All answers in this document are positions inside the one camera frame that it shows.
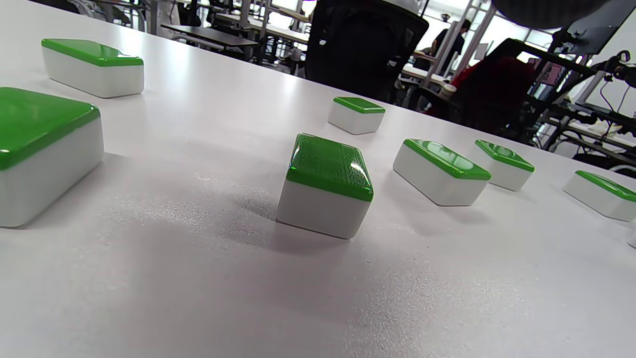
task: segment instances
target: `box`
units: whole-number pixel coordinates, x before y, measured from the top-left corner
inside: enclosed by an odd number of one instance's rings
[[[31,221],[103,155],[97,107],[0,88],[0,226]]]
[[[366,99],[336,97],[331,105],[328,122],[351,134],[372,133],[378,130],[386,110]]]
[[[278,221],[350,239],[372,199],[373,186],[358,148],[310,134],[296,137]]]
[[[393,170],[440,206],[469,206],[479,197],[490,173],[433,141],[407,139]]]
[[[563,191],[606,217],[622,221],[636,218],[636,193],[598,174],[578,170]]]
[[[476,140],[470,159],[492,174],[490,183],[519,191],[534,173],[532,164],[514,151],[485,140]]]
[[[111,98],[144,90],[144,61],[85,39],[43,39],[48,76],[93,96]]]

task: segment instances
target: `wire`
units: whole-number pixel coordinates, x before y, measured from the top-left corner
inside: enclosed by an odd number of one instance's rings
[[[172,23],[172,11],[174,11],[174,6],[177,4],[177,0],[172,0],[172,7],[170,8],[170,13],[168,14],[168,21],[170,21],[170,25],[174,25]]]
[[[621,99],[621,104],[618,105],[618,109],[616,110],[617,112],[621,111],[621,107],[623,106],[623,101],[625,100],[625,96],[627,95],[627,92],[630,90],[631,86],[627,85],[627,88],[625,89],[625,93],[623,93],[623,98]]]
[[[605,88],[605,86],[607,86],[609,82],[605,82],[605,84],[603,85],[603,87],[600,88],[600,96],[603,97],[603,99],[605,100],[605,103],[607,103],[607,105],[609,106],[609,108],[612,110],[612,112],[614,111],[614,107],[612,107],[611,104],[609,104],[609,101],[607,100],[607,98],[605,98],[605,96],[603,95],[603,89]]]

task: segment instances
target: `rectangular block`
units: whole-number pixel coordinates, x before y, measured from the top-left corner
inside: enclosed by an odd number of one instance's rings
[[[433,141],[404,140],[393,170],[440,206],[469,206],[491,179],[490,173]]]
[[[358,148],[310,134],[296,137],[278,221],[350,239],[372,199],[373,186]]]
[[[351,134],[378,130],[386,110],[375,103],[356,97],[336,97],[331,105],[328,122]]]
[[[514,151],[485,140],[476,140],[470,159],[492,174],[490,183],[519,191],[534,172],[532,164]]]
[[[622,221],[636,218],[636,193],[604,176],[578,170],[563,191],[606,217]]]
[[[0,88],[0,226],[31,221],[103,155],[97,107]]]
[[[93,96],[111,98],[144,90],[144,61],[85,39],[43,39],[46,73]]]

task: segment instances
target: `desk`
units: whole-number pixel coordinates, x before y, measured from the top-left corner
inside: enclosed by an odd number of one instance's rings
[[[424,71],[423,69],[414,68],[413,65],[411,65],[411,64],[407,64],[402,69],[402,74],[408,75],[408,76],[411,76],[411,77],[415,77],[415,78],[419,78],[420,80],[423,80],[423,79],[426,78],[426,76],[429,73],[428,73],[428,71]],[[443,78],[440,75],[433,75],[431,77],[431,82],[432,83],[437,83],[438,85],[442,85],[442,86],[444,86],[444,84],[446,84],[445,80],[446,80],[446,78]]]
[[[2,85],[95,103],[107,152],[30,226],[0,229],[3,355],[633,355],[634,230],[560,190],[577,169],[632,179],[388,104],[377,133],[351,136],[327,123],[346,92],[40,4],[3,6],[12,36],[0,46],[20,56],[0,57]],[[145,91],[101,99],[47,79],[45,37],[140,55]],[[298,132],[364,154],[376,194],[351,241],[274,222]],[[460,153],[494,141],[536,172],[519,193],[489,185],[472,207],[440,208],[392,171],[405,138]]]
[[[225,13],[216,14],[216,18],[220,18],[230,22],[238,23],[240,20],[240,16],[238,15],[230,15]],[[260,31],[263,27],[263,22],[260,20],[256,20],[253,17],[248,18],[249,24],[252,29],[255,31]],[[294,42],[307,44],[309,42],[309,35],[302,34],[300,32],[295,32],[290,29],[283,29],[282,27],[274,26],[272,24],[267,24],[267,33],[278,36],[280,38],[285,38]]]
[[[304,16],[302,14],[299,14],[299,13],[295,12],[294,10],[290,10],[290,9],[286,9],[286,8],[279,8],[277,6],[272,6],[270,8],[270,10],[272,10],[274,12],[277,12],[277,13],[279,13],[281,15],[285,15],[285,16],[291,17],[291,18],[293,18],[295,20],[298,20],[298,21],[311,22],[311,20],[308,17],[306,17],[306,16]]]
[[[258,42],[254,42],[249,39],[240,38],[238,36],[227,34],[219,30],[210,29],[208,27],[195,27],[195,26],[170,25],[170,24],[162,24],[162,27],[193,36],[194,38],[204,39],[206,41],[210,41],[212,43],[216,43],[218,45],[223,45],[223,46],[246,47],[246,46],[258,45]]]

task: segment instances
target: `green rectangular lid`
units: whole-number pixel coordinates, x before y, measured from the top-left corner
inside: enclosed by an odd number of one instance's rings
[[[386,110],[375,103],[371,103],[363,98],[358,97],[336,97],[333,99],[335,103],[342,104],[358,113],[384,113]]]
[[[92,104],[0,87],[0,170],[8,169],[99,118]]]
[[[489,157],[498,162],[502,162],[525,171],[530,171],[532,173],[534,172],[534,166],[532,164],[528,163],[517,153],[506,147],[502,147],[485,140],[476,140],[475,144],[488,154]]]
[[[42,40],[42,47],[100,67],[141,66],[144,64],[144,61],[139,57],[125,55],[116,48],[87,39],[45,38]]]
[[[310,134],[296,137],[287,180],[364,201],[373,199],[360,149]]]
[[[614,183],[604,176],[582,170],[577,170],[576,174],[579,175],[581,178],[584,178],[585,180],[588,180],[589,182],[594,183],[599,187],[609,191],[615,196],[620,197],[621,199],[633,201],[636,203],[636,193],[618,183]]]
[[[434,141],[407,139],[404,145],[454,178],[490,180],[492,177],[486,169]]]

